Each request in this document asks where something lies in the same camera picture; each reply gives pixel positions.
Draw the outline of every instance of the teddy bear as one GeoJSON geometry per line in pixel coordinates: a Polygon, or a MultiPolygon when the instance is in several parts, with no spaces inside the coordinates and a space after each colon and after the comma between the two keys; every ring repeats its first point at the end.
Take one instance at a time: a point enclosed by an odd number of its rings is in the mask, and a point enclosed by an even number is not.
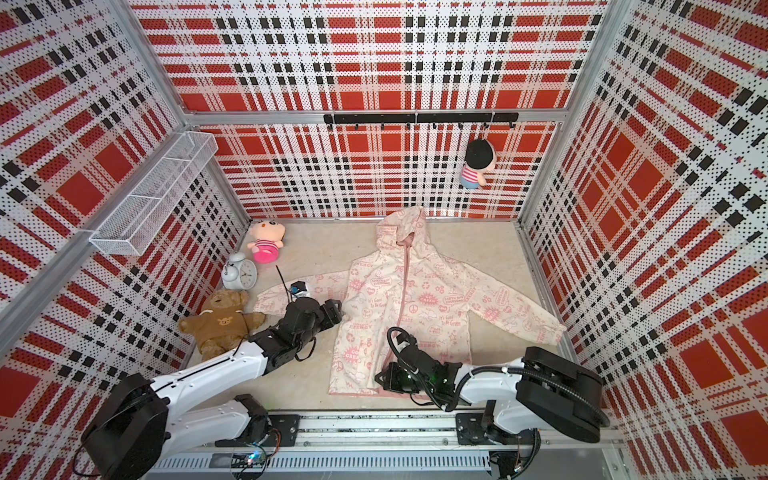
{"type": "Polygon", "coordinates": [[[248,233],[256,240],[247,244],[254,262],[269,263],[277,260],[286,234],[284,225],[274,220],[257,221],[250,226],[248,233]]]}
{"type": "Polygon", "coordinates": [[[217,290],[203,303],[200,315],[179,320],[179,330],[194,336],[203,361],[237,348],[264,323],[263,313],[243,313],[247,302],[248,292],[217,290]]]}
{"type": "Polygon", "coordinates": [[[493,145],[483,138],[469,142],[464,162],[464,167],[458,177],[462,186],[469,190],[484,187],[487,182],[483,174],[496,168],[496,152],[493,145]]]}

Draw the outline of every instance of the clock face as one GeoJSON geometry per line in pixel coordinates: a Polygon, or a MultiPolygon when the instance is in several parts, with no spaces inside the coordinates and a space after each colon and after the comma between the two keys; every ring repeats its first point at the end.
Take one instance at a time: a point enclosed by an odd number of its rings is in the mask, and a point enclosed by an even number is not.
{"type": "Polygon", "coordinates": [[[240,282],[248,290],[256,285],[256,264],[251,260],[243,260],[240,264],[240,282]]]}

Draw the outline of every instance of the plaid wall panel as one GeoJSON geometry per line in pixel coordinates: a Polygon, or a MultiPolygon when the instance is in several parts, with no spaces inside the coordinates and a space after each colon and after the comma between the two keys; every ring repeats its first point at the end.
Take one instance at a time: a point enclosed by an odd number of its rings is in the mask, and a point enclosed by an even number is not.
{"type": "Polygon", "coordinates": [[[527,225],[645,478],[768,475],[768,2],[635,2],[527,225]]]}
{"type": "Polygon", "coordinates": [[[215,125],[216,159],[252,217],[516,217],[554,133],[549,123],[492,125],[215,125]],[[458,182],[467,143],[493,143],[488,186],[458,182]]]}
{"type": "Polygon", "coordinates": [[[175,127],[108,4],[0,7],[0,309],[175,127]]]}
{"type": "Polygon", "coordinates": [[[606,0],[130,0],[191,111],[557,108],[606,0]]]}
{"type": "Polygon", "coordinates": [[[74,450],[110,389],[190,353],[176,321],[213,292],[243,233],[204,171],[143,256],[96,253],[74,273],[0,364],[0,478],[76,478],[74,450]]]}

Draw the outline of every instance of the hooded jacket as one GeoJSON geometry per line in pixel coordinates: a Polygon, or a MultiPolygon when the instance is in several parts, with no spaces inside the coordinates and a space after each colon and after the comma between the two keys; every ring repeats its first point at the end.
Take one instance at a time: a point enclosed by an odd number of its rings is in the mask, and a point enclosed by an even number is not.
{"type": "MultiPolygon", "coordinates": [[[[537,303],[466,263],[440,255],[429,242],[421,207],[387,216],[376,226],[379,251],[347,271],[302,277],[321,304],[342,300],[329,392],[381,393],[376,373],[392,361],[386,331],[401,326],[441,362],[470,363],[469,310],[522,339],[556,344],[565,327],[537,303]]],[[[282,315],[282,285],[257,297],[254,311],[282,315]]]]}

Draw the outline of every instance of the zipper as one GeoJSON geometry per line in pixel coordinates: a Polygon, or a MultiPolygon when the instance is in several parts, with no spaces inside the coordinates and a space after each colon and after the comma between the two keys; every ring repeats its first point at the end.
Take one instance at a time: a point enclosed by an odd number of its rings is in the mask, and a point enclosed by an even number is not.
{"type": "MultiPolygon", "coordinates": [[[[411,245],[413,243],[413,237],[414,237],[414,234],[411,233],[406,238],[404,238],[402,242],[397,243],[398,245],[402,244],[406,247],[406,264],[402,269],[402,293],[400,295],[400,313],[397,316],[397,323],[395,324],[395,326],[400,326],[400,320],[402,320],[402,313],[406,309],[406,287],[408,286],[408,268],[411,263],[411,245]]],[[[385,367],[389,363],[389,361],[392,359],[393,355],[394,354],[390,351],[389,353],[387,353],[387,356],[384,357],[385,367]]]]}

